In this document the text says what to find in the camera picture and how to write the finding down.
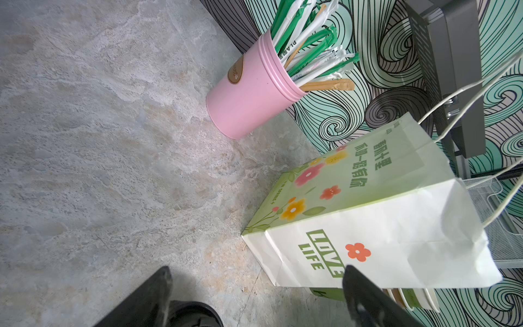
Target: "metal rack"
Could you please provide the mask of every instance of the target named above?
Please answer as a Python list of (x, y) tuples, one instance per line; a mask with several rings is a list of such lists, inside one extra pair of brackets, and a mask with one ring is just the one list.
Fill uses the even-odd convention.
[[(484, 179), (485, 182), (468, 189), (481, 221), (486, 220), (501, 203), (497, 195), (503, 187), (497, 178), (465, 179), (465, 185)], [(523, 268), (523, 235), (519, 233), (510, 215), (502, 214), (485, 228), (489, 249), (498, 268)]]

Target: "swirl pattern wall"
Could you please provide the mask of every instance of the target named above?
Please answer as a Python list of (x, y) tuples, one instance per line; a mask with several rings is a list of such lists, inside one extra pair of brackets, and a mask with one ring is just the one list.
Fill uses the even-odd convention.
[[(270, 26), (279, 0), (201, 0), (245, 52)], [(353, 92), (312, 92), (287, 109), (322, 153), (410, 112), (420, 118), (429, 108), (425, 82), (412, 43), (402, 0), (339, 0), (326, 25), (338, 30), (338, 43), (358, 51), (361, 60), (349, 78)], [(523, 49), (523, 2), (477, 0), (483, 75)], [(523, 155), (523, 61), (484, 96), (487, 151), (469, 160), (471, 173), (489, 172)], [(435, 136), (432, 119), (422, 127)], [(515, 180), (503, 181), (503, 199)], [(523, 195), (508, 207), (523, 231)], [(504, 280), (487, 289), (437, 290), (442, 313), (413, 312), (426, 326), (522, 326), (523, 273), (502, 270)]]

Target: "pink cup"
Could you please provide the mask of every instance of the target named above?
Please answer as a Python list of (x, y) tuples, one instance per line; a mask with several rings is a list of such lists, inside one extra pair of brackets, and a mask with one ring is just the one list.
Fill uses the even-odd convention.
[(283, 68), (268, 31), (208, 93), (207, 110), (223, 134), (240, 139), (305, 94)]

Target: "white paper bag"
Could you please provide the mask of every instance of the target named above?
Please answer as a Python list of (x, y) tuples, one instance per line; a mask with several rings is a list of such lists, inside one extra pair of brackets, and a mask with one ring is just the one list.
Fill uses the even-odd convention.
[(341, 288), (348, 264), (380, 288), (502, 278), (463, 182), (410, 114), (282, 174), (242, 237), (277, 286)]

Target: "bag handle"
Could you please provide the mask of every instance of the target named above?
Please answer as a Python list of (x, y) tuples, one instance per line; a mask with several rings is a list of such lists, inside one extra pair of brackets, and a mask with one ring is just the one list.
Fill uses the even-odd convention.
[[(503, 75), (505, 75), (505, 73), (510, 70), (512, 68), (512, 66), (521, 58), (523, 57), (523, 50), (520, 50), (518, 52), (516, 52), (515, 54), (513, 54), (512, 56), (510, 56), (507, 60), (505, 60), (501, 65), (499, 65), (492, 73), (488, 74), (487, 76), (485, 76), (484, 78), (480, 79), (479, 81), (477, 82), (474, 82), (474, 83), (471, 83), (469, 85), (466, 85), (462, 88), (460, 88), (459, 90), (455, 91), (454, 93), (450, 94), (449, 96), (445, 97), (443, 100), (441, 100), (440, 102), (438, 102), (431, 110), (429, 110), (419, 121), (418, 121), (418, 124), (421, 124), (428, 116), (430, 116), (430, 114), (432, 114), (434, 111), (436, 111), (441, 105), (443, 105), (446, 101), (450, 100), (451, 98), (455, 97), (456, 95), (460, 94), (461, 92), (471, 88), (471, 87), (474, 87), (476, 85), (479, 85), (485, 81), (487, 81), (488, 79), (492, 78), (492, 80), (490, 80), (487, 84), (485, 84), (485, 86), (483, 86), (481, 88), (481, 90), (476, 93), (470, 100), (469, 102), (467, 102), (467, 104), (465, 104), (465, 106), (461, 109), (461, 111), (459, 112), (459, 114), (456, 115), (456, 117), (454, 117), (454, 119), (452, 120), (452, 122), (450, 124), (448, 124), (448, 126), (443, 130), (443, 132), (441, 133), (440, 136), (438, 136), (438, 138), (434, 141), (435, 143), (438, 142), (438, 141), (441, 141), (445, 136), (447, 136), (447, 134), (450, 132), (450, 130), (452, 129), (452, 127), (454, 127), (454, 125), (458, 122), (458, 120), (461, 119), (461, 117), (463, 117), (463, 115), (465, 115), (465, 113), (467, 113), (467, 111), (470, 109), (470, 107), (472, 107), (472, 105), (474, 104), (474, 102), (476, 102), (476, 100), (478, 100), (479, 98), (483, 97), (483, 95), (488, 91), (489, 88), (491, 88), (492, 85), (494, 85), (501, 77), (503, 77)], [(494, 177), (497, 177), (499, 175), (501, 175), (502, 173), (504, 172), (507, 172), (509, 171), (510, 169), (512, 169), (513, 167), (515, 167), (518, 163), (520, 163), (521, 161), (523, 161), (523, 157), (521, 157), (520, 159), (518, 159), (514, 164), (512, 164), (511, 166), (505, 168), (504, 170), (498, 172), (497, 174), (495, 175), (492, 175), (489, 177), (489, 179), (487, 180), (490, 180)], [(476, 186), (480, 184), (480, 182), (476, 182), (476, 183), (473, 183), (471, 185), (469, 185), (467, 188), (470, 188), (470, 187), (473, 187), (473, 186)], [(484, 222), (483, 222), (483, 228), (487, 227), (488, 225), (490, 225), (494, 220), (496, 220), (496, 218), (503, 212), (503, 210), (507, 207), (507, 205), (510, 203), (510, 200), (512, 200), (512, 198), (516, 195), (516, 193), (519, 191), (519, 188), (523, 185), (523, 177), (520, 177), (516, 183), (516, 185), (512, 188), (512, 190), (510, 190), (510, 193), (507, 195), (507, 197), (505, 198), (505, 200), (503, 200), (503, 202), (497, 207), (496, 210), (494, 210), (494, 212), (492, 213), (492, 215), (490, 217), (488, 217)]]
[(483, 228), (487, 227), (488, 225), (490, 225), (494, 220), (496, 220), (496, 218), (501, 215), (501, 213), (503, 212), (503, 210), (505, 210), (505, 208), (508, 206), (508, 204), (510, 203), (510, 200), (512, 200), (512, 198), (516, 195), (516, 193), (518, 193), (519, 191), (519, 188), (523, 185), (523, 177), (520, 177), (518, 179), (518, 181), (516, 182), (516, 185), (514, 185), (514, 187), (510, 190), (510, 193), (507, 195), (507, 197), (505, 198), (505, 200), (503, 200), (503, 202), (501, 202), (501, 204), (496, 208), (496, 210), (494, 210), (494, 212), (492, 213), (492, 215), (490, 215), (490, 217), (488, 217), (484, 222), (483, 222)]
[(454, 127), (454, 125), (458, 122), (458, 120), (461, 119), (461, 117), (463, 117), (463, 115), (467, 112), (467, 110), (469, 110), (469, 108), (472, 107), (474, 102), (476, 100), (478, 100), (480, 97), (482, 97), (487, 92), (487, 90), (498, 81), (498, 79), (500, 79), (503, 75), (505, 75), (505, 73), (508, 70), (510, 70), (510, 68), (512, 68), (512, 65), (514, 65), (521, 57), (523, 57), (523, 50), (520, 50), (520, 51), (516, 52), (515, 54), (513, 54), (512, 56), (510, 56), (507, 60), (505, 60), (502, 64), (500, 64), (495, 70), (493, 70), (490, 74), (483, 77), (479, 81), (466, 85), (466, 86), (456, 90), (454, 93), (451, 93), (450, 95), (446, 96), (445, 98), (443, 98), (443, 100), (441, 100), (434, 107), (432, 107), (432, 109), (429, 110), (425, 115), (423, 115), (423, 117), (418, 121), (418, 125), (420, 125), (425, 119), (427, 119), (428, 116), (430, 116), (434, 111), (436, 111), (440, 106), (442, 106), (448, 100), (454, 98), (461, 92), (466, 91), (471, 87), (475, 87), (476, 85), (482, 84), (483, 82), (491, 79), (492, 77), (494, 77), (494, 75), (496, 75), (493, 80), (491, 80), (485, 86), (483, 86), (481, 88), (481, 90), (478, 93), (476, 93), (476, 95), (474, 95), (470, 99), (469, 102), (467, 102), (467, 104), (463, 107), (463, 109), (460, 111), (460, 113), (454, 118), (454, 120), (449, 124), (449, 126), (447, 126), (447, 128), (443, 131), (443, 133), (441, 133), (441, 136), (438, 137), (438, 139), (435, 142), (440, 141), (442, 138), (444, 138), (448, 134), (448, 132), (452, 129), (452, 127)]

